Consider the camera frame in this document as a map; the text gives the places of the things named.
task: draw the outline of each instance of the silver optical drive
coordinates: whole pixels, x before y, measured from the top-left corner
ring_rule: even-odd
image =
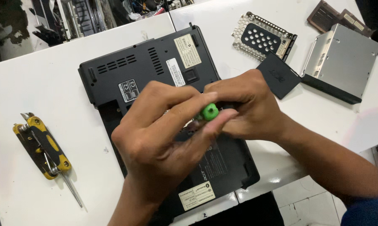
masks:
[[[377,53],[377,42],[335,24],[317,36],[302,82],[347,103],[360,103]]]

